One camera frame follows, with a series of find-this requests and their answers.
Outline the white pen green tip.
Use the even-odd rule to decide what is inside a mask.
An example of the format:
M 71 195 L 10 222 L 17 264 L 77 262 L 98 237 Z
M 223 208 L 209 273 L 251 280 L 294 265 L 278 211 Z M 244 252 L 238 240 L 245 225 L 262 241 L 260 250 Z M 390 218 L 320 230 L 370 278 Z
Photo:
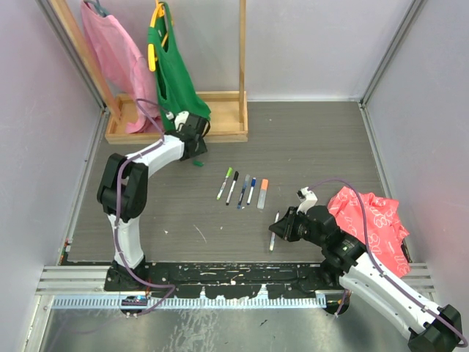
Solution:
M 221 187 L 220 187 L 220 189 L 219 189 L 219 191 L 218 191 L 218 194 L 217 194 L 217 197 L 216 197 L 217 200 L 219 200 L 219 199 L 221 198 L 221 196 L 222 196 L 222 194 L 223 194 L 223 192 L 224 192 L 224 189 L 225 189 L 225 187 L 226 187 L 226 184 L 227 184 L 228 179 L 229 179 L 229 176 L 226 176 L 226 177 L 224 178 L 224 181 L 222 182 Z

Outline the blue pen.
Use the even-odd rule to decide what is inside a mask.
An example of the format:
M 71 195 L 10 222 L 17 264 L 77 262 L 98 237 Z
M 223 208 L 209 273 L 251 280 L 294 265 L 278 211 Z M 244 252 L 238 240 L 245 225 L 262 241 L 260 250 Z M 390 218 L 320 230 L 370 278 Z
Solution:
M 244 183 L 243 187 L 242 187 L 242 190 L 240 192 L 239 200 L 237 202 L 237 209 L 241 209 L 241 205 L 242 205 L 242 202 L 243 202 L 243 197 L 245 195 L 246 188 L 247 188 L 247 183 Z

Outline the orange highlighter cap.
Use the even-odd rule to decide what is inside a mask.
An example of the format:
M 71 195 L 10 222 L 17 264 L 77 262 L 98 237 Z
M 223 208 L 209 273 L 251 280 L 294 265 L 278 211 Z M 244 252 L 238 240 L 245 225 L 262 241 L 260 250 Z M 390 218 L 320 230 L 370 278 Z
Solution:
M 268 187 L 268 179 L 263 179 L 262 182 L 261 182 L 261 189 L 262 190 L 267 190 L 267 187 Z

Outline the white pen black tip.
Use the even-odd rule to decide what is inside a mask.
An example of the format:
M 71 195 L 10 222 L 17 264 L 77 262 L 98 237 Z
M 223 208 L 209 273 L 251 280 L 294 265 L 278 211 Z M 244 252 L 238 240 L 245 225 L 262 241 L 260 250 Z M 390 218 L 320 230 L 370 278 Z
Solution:
M 251 204 L 252 196 L 253 196 L 253 193 L 254 193 L 254 187 L 255 187 L 255 186 L 251 186 L 251 187 L 250 187 L 246 205 L 250 205 L 250 204 Z

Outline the translucent highlighter body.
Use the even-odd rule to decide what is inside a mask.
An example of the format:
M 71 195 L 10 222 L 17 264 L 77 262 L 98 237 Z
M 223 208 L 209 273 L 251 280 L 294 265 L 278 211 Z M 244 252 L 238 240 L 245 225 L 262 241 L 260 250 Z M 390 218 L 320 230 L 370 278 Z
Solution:
M 265 201 L 266 201 L 266 196 L 267 196 L 267 190 L 261 188 L 259 191 L 259 198 L 257 202 L 257 208 L 258 209 L 263 209 L 265 207 Z

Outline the black white marker pen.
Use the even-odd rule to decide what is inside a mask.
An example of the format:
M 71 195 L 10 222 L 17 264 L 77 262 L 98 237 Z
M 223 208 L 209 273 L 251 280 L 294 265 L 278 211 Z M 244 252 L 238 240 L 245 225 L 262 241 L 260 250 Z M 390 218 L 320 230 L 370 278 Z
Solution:
M 226 203 L 225 203 L 226 205 L 230 204 L 230 201 L 231 201 L 232 195 L 234 193 L 234 189 L 235 189 L 238 178 L 239 178 L 239 172 L 235 171 L 233 179 L 232 179 L 232 183 L 230 185 L 229 193 L 228 193 L 228 196 L 226 198 Z

